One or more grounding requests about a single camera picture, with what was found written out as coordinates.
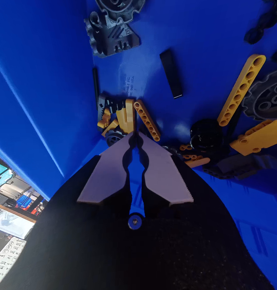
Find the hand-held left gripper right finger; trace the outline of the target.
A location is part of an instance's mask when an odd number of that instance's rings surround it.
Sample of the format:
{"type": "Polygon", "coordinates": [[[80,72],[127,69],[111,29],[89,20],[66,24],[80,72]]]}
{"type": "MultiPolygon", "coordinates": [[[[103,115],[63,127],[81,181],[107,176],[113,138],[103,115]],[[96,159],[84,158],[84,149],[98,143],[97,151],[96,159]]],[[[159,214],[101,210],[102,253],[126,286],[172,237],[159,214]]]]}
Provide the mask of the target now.
{"type": "Polygon", "coordinates": [[[169,151],[141,132],[137,134],[137,147],[148,190],[168,201],[170,205],[194,202],[169,151]]]}

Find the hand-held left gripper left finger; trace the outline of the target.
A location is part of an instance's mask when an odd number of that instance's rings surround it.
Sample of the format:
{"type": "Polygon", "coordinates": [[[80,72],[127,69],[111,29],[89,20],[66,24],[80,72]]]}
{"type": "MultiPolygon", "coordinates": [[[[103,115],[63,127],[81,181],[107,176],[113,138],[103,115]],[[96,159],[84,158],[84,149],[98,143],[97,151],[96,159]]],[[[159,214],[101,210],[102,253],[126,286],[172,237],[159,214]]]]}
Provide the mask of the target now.
{"type": "Polygon", "coordinates": [[[129,133],[99,155],[99,161],[77,202],[99,204],[123,189],[129,180],[128,167],[133,160],[135,137],[135,133],[129,133]]]}

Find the yellow lego beam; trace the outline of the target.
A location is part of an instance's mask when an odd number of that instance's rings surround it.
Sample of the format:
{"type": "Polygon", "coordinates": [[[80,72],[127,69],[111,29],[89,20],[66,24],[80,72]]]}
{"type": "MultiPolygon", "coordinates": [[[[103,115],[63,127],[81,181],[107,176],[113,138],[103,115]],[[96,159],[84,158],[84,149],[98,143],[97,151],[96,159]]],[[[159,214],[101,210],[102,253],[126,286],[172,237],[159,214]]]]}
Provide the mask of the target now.
{"type": "Polygon", "coordinates": [[[245,62],[218,118],[219,126],[228,125],[253,81],[266,61],[265,55],[253,54],[245,62]]]}
{"type": "Polygon", "coordinates": [[[149,133],[151,134],[152,138],[155,142],[160,141],[161,134],[155,125],[155,122],[152,120],[148,110],[146,109],[143,101],[141,99],[138,99],[134,102],[134,108],[137,111],[138,115],[140,116],[141,120],[147,127],[149,133]]]}

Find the blue plastic bin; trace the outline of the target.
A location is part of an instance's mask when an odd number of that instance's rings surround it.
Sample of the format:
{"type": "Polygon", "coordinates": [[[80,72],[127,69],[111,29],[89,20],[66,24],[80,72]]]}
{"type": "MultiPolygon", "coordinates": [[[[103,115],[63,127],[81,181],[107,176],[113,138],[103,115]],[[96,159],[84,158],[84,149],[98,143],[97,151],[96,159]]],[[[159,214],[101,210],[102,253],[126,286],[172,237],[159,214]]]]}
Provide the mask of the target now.
{"type": "Polygon", "coordinates": [[[49,200],[0,289],[277,289],[277,171],[220,180],[176,158],[194,203],[144,216],[138,148],[130,189],[111,206],[78,203],[99,155],[93,67],[101,92],[141,98],[160,144],[216,119],[245,61],[277,70],[277,24],[245,33],[271,1],[146,1],[130,27],[141,45],[93,56],[84,18],[95,1],[0,1],[0,157],[49,200]],[[171,49],[183,96],[160,54],[171,49]]]}

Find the black lego tire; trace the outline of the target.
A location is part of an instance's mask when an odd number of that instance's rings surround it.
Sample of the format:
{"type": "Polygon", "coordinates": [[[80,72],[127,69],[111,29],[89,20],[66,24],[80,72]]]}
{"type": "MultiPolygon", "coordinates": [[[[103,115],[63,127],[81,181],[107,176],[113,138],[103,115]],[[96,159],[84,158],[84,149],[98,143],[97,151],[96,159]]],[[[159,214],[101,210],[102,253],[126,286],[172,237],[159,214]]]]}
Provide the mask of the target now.
{"type": "Polygon", "coordinates": [[[216,119],[202,119],[191,126],[190,145],[193,149],[215,152],[223,143],[223,131],[216,119]]]}

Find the yellow and black lego subassembly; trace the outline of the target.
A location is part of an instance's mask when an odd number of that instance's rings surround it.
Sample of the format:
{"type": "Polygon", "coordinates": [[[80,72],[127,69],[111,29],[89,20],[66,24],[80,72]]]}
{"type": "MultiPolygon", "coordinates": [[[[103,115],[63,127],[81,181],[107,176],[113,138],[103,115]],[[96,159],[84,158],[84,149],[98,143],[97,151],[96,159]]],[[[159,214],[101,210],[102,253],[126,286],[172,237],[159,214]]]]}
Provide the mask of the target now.
{"type": "Polygon", "coordinates": [[[108,147],[111,147],[135,130],[134,100],[115,100],[102,93],[97,101],[97,129],[105,138],[108,147]]]}

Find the dark grey lego shell piece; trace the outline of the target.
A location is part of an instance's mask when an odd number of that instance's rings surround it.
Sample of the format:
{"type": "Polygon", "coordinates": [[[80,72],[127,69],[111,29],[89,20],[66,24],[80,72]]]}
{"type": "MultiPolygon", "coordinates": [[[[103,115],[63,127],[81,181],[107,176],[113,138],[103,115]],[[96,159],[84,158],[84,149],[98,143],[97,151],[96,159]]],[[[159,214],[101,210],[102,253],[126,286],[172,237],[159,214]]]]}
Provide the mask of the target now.
{"type": "Polygon", "coordinates": [[[222,159],[214,165],[202,165],[203,172],[217,179],[242,180],[256,174],[260,170],[277,171],[277,159],[271,155],[233,155],[222,159]]]}

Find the yellow lego panel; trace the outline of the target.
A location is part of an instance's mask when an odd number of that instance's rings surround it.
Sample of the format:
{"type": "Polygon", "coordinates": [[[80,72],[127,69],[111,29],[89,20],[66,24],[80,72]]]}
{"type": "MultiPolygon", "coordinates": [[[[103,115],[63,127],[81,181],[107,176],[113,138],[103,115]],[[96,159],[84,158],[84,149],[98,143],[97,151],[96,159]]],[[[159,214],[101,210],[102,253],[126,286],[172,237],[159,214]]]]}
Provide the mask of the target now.
{"type": "Polygon", "coordinates": [[[266,120],[249,129],[229,145],[243,156],[277,144],[277,120],[266,120]]]}

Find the black flat lego tile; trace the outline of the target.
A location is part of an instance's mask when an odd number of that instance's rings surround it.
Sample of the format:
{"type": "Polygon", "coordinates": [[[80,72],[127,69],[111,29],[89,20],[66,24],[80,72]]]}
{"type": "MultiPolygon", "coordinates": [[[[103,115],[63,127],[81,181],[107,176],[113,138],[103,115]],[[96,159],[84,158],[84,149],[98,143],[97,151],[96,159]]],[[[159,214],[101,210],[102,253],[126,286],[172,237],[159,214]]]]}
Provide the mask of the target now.
{"type": "Polygon", "coordinates": [[[165,75],[173,95],[173,99],[183,96],[183,87],[179,76],[179,71],[171,49],[167,49],[160,54],[160,60],[165,71],[165,75]]]}

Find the dark grey lego sprocket wheel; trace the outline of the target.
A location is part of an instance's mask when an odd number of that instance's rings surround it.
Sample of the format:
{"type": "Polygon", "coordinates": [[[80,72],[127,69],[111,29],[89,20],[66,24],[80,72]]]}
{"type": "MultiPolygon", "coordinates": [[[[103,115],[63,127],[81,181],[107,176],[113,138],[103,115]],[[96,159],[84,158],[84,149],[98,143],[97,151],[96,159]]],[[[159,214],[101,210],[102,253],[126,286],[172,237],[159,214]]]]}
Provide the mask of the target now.
{"type": "Polygon", "coordinates": [[[130,23],[133,21],[133,14],[140,13],[145,0],[96,0],[101,12],[106,13],[110,20],[118,23],[130,23]]]}
{"type": "Polygon", "coordinates": [[[277,120],[277,70],[254,82],[241,105],[244,114],[256,121],[277,120]]]}

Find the dark grey lego panel piece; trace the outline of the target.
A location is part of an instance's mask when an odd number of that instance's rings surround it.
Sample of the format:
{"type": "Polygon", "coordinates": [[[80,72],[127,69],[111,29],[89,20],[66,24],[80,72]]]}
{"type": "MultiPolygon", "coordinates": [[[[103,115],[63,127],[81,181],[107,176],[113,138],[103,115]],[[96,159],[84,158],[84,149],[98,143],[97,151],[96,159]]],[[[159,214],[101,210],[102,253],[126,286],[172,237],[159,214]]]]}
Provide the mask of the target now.
{"type": "Polygon", "coordinates": [[[105,13],[91,12],[84,19],[93,56],[105,58],[141,45],[140,37],[131,27],[111,20],[105,13]]]}

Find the wooden framed board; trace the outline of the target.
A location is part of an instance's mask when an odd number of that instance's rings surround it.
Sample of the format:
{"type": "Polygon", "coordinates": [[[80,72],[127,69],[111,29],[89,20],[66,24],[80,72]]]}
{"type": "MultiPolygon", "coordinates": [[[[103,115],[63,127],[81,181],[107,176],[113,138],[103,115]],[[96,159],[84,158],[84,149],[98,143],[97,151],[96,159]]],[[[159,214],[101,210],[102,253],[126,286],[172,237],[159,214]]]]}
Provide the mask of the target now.
{"type": "Polygon", "coordinates": [[[36,223],[35,219],[24,213],[0,205],[0,231],[24,240],[36,223]]]}

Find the white handwritten paper sheet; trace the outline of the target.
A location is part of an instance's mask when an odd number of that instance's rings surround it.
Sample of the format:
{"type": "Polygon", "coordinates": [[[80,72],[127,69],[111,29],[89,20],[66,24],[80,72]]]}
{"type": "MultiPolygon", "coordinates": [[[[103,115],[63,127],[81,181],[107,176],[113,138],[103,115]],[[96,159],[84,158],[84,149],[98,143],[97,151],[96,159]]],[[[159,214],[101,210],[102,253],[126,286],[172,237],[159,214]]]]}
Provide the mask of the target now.
{"type": "Polygon", "coordinates": [[[25,240],[12,237],[0,251],[0,282],[14,265],[25,245],[25,240]]]}

